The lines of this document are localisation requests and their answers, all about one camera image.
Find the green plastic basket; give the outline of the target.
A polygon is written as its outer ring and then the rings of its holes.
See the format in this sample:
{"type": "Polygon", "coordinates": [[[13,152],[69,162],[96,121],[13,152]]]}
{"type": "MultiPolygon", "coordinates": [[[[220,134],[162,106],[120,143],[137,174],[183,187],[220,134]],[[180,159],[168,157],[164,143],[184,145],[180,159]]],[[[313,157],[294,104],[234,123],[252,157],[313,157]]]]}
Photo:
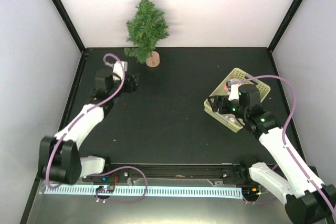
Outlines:
{"type": "MultiPolygon", "coordinates": [[[[210,94],[210,97],[214,95],[223,95],[225,97],[228,97],[229,102],[233,102],[234,105],[238,104],[239,94],[238,94],[238,87],[239,85],[234,85],[234,92],[233,94],[230,94],[229,87],[227,86],[227,82],[231,80],[246,80],[252,78],[252,75],[246,73],[245,71],[234,68],[229,75],[217,86],[217,88],[210,94]]],[[[253,84],[256,86],[256,88],[260,92],[260,101],[263,102],[265,97],[270,92],[271,88],[269,85],[265,84],[264,82],[260,80],[251,80],[244,82],[244,84],[253,84]]],[[[243,127],[240,124],[242,122],[241,119],[237,120],[233,114],[220,114],[219,112],[213,112],[211,104],[206,99],[204,101],[204,111],[212,116],[215,120],[229,128],[234,133],[237,133],[239,130],[241,130],[243,127]]]]}

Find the small green christmas tree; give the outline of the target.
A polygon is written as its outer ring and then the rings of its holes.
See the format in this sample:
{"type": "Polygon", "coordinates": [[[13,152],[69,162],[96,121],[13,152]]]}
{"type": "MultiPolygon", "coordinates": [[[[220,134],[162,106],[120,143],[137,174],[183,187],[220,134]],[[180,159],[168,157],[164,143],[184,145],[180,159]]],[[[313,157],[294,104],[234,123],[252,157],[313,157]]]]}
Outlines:
{"type": "Polygon", "coordinates": [[[146,63],[156,49],[156,44],[169,36],[169,25],[165,20],[165,12],[158,9],[151,0],[140,0],[134,16],[126,22],[127,57],[136,58],[139,63],[146,63]]]}

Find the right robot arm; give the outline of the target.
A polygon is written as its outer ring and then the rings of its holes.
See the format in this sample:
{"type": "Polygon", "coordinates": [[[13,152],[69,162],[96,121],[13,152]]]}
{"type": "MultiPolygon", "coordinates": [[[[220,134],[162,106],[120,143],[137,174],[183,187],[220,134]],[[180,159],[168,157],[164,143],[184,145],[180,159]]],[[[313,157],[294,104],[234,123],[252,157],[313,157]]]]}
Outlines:
{"type": "Polygon", "coordinates": [[[292,223],[315,223],[335,217],[335,186],[326,185],[304,162],[275,116],[266,111],[253,84],[229,83],[228,95],[213,95],[207,101],[214,113],[232,114],[271,154],[283,175],[264,162],[246,165],[239,179],[261,184],[285,207],[292,223]]]}

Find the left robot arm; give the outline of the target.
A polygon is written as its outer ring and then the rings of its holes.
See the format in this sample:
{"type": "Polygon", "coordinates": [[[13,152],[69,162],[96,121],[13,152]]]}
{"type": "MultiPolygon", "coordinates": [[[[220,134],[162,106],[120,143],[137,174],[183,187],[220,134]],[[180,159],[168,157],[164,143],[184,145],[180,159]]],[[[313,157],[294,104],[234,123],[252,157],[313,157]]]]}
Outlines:
{"type": "Polygon", "coordinates": [[[113,174],[112,167],[107,165],[109,158],[80,157],[79,148],[111,111],[114,99],[122,93],[136,91],[138,85],[137,74],[124,74],[121,70],[97,71],[95,87],[79,114],[53,137],[45,136],[40,141],[38,175],[49,182],[70,185],[92,174],[102,182],[108,181],[113,174]]]}

